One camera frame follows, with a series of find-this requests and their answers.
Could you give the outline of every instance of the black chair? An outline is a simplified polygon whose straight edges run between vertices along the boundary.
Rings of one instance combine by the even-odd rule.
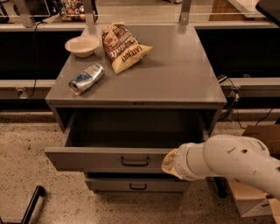
[[[34,192],[32,198],[31,198],[31,201],[30,201],[30,203],[29,203],[29,205],[28,205],[28,207],[25,211],[24,218],[22,219],[22,221],[20,223],[13,223],[13,224],[28,224],[29,221],[30,221],[30,218],[32,217],[32,213],[34,211],[34,208],[37,204],[37,201],[38,201],[39,197],[44,197],[45,194],[46,194],[45,188],[41,185],[38,185],[35,189],[35,192]],[[0,217],[0,224],[6,224],[5,222],[3,222],[1,220],[1,217]]]

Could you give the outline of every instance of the drawer handle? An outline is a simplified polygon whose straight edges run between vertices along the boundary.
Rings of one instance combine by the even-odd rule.
[[[131,190],[144,191],[147,189],[147,184],[144,184],[143,187],[134,187],[132,184],[129,184],[129,188]]]
[[[128,164],[124,162],[124,157],[121,157],[121,163],[123,166],[147,166],[150,163],[150,158],[147,157],[146,161],[144,161],[142,164]]]

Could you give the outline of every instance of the cable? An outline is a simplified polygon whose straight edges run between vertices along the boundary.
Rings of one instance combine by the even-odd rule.
[[[223,120],[225,118],[229,118],[232,115],[233,111],[235,110],[237,102],[239,101],[239,94],[238,94],[237,87],[235,86],[235,84],[227,76],[224,76],[224,77],[226,77],[226,79],[224,79],[223,81],[230,81],[230,83],[232,85],[232,88],[233,88],[233,91],[235,93],[235,97],[234,97],[234,101],[229,106],[227,114],[224,117],[222,117],[221,119],[219,119],[218,121]]]
[[[226,75],[224,75],[224,74],[221,74],[221,75],[219,75],[219,76],[217,77],[217,79],[218,79],[218,83],[221,84],[222,82],[226,81],[226,80],[228,79],[228,77],[227,77]],[[220,121],[226,119],[226,118],[228,117],[228,114],[229,114],[229,111],[226,113],[226,115],[225,115],[224,117],[218,119],[218,122],[220,122]]]
[[[262,119],[258,120],[257,123],[256,123],[255,125],[257,125],[259,122],[261,122],[261,121],[263,121],[265,118],[267,118],[267,117],[270,115],[270,113],[271,113],[272,110],[273,110],[273,108],[269,111],[269,113],[268,113],[265,117],[263,117]]]
[[[241,124],[240,121],[239,121],[238,115],[239,115],[238,109],[236,109],[236,121],[238,122],[239,127],[240,127],[241,129],[245,130],[246,128],[245,128],[245,127],[242,127],[242,124]]]
[[[33,95],[35,93],[36,83],[37,83],[38,66],[39,66],[39,51],[38,51],[38,46],[37,46],[37,43],[36,43],[36,31],[37,31],[37,28],[40,24],[46,24],[46,22],[43,22],[43,21],[38,22],[35,26],[34,33],[33,33],[33,43],[34,43],[35,51],[36,51],[36,70],[35,70],[35,78],[34,78],[33,89],[32,89],[31,94],[27,97],[27,99],[33,97]]]

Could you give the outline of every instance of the closed drawer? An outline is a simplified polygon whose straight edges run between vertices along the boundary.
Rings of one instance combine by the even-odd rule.
[[[51,147],[45,154],[58,171],[160,173],[170,149]]]
[[[123,174],[112,177],[108,177],[108,175],[104,175],[104,177],[97,175],[96,178],[86,178],[86,184],[88,189],[95,193],[183,193],[188,189],[190,182],[179,180],[168,174]]]

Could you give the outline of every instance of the metal pole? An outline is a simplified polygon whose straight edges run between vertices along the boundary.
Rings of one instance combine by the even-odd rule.
[[[17,6],[20,20],[21,20],[23,26],[26,28],[33,27],[35,22],[34,22],[32,16],[30,15],[30,12],[27,8],[25,0],[15,0],[15,4]]]
[[[181,14],[180,14],[180,24],[188,25],[189,17],[190,17],[190,9],[191,9],[192,0],[183,0]]]
[[[93,13],[94,10],[93,10],[93,5],[91,3],[91,0],[83,0],[83,5],[85,9],[88,34],[96,35],[97,30],[95,27],[95,20],[94,20],[94,13]]]

